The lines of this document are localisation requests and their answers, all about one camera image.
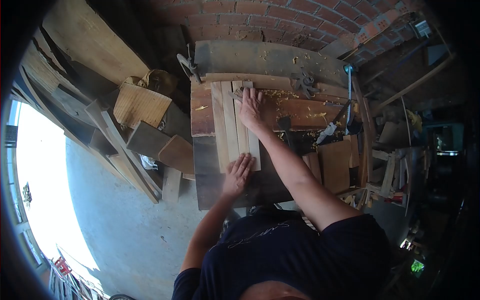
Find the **concrete floor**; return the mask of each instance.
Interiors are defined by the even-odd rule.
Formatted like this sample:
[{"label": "concrete floor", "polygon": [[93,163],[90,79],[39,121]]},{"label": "concrete floor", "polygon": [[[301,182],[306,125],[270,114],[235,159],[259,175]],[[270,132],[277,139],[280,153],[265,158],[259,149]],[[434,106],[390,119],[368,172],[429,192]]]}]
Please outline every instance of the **concrete floor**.
[{"label": "concrete floor", "polygon": [[73,208],[99,270],[89,269],[108,295],[137,300],[171,298],[190,237],[206,212],[194,181],[183,180],[178,203],[153,204],[67,139]]}]

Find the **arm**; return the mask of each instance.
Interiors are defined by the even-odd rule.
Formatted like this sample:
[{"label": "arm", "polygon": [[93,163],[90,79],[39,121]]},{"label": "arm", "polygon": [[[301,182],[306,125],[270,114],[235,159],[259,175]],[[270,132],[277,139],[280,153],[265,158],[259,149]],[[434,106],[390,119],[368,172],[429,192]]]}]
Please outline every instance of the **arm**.
[{"label": "arm", "polygon": [[262,98],[262,93],[257,97],[255,89],[245,88],[240,119],[262,142],[280,179],[306,217],[324,230],[332,223],[361,215],[323,187],[302,159],[260,120],[258,107]]},{"label": "arm", "polygon": [[241,154],[236,161],[228,165],[222,194],[195,229],[180,273],[189,268],[202,267],[205,253],[218,241],[223,221],[230,213],[233,202],[243,191],[254,161],[250,154]]}]

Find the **brick wall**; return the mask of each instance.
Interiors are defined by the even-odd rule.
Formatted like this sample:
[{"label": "brick wall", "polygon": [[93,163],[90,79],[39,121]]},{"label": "brick wall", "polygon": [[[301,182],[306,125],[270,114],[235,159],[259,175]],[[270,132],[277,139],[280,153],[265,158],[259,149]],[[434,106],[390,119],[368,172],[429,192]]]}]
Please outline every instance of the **brick wall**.
[{"label": "brick wall", "polygon": [[182,24],[193,42],[238,39],[239,30],[261,30],[265,42],[318,51],[346,32],[369,41],[350,60],[362,64],[413,37],[401,16],[415,0],[143,0],[156,25]]}]

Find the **lumber stack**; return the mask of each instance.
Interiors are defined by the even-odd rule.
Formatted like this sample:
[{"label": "lumber stack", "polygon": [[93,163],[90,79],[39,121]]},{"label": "lumber stack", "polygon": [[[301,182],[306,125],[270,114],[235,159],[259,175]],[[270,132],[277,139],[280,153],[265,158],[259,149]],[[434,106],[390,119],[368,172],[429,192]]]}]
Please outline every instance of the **lumber stack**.
[{"label": "lumber stack", "polygon": [[177,79],[136,53],[85,0],[60,0],[28,46],[15,92],[153,203],[176,201],[182,173],[194,174],[181,130],[189,120],[171,98]]}]

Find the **man's right hand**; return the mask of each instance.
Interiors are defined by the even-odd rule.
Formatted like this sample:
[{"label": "man's right hand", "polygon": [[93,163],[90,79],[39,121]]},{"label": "man's right hand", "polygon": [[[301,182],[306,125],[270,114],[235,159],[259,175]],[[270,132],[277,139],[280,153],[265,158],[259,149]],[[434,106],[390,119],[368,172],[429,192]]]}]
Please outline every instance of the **man's right hand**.
[{"label": "man's right hand", "polygon": [[245,87],[242,102],[235,100],[240,106],[240,120],[250,130],[262,124],[259,107],[263,96],[262,92],[257,95],[254,88]]}]

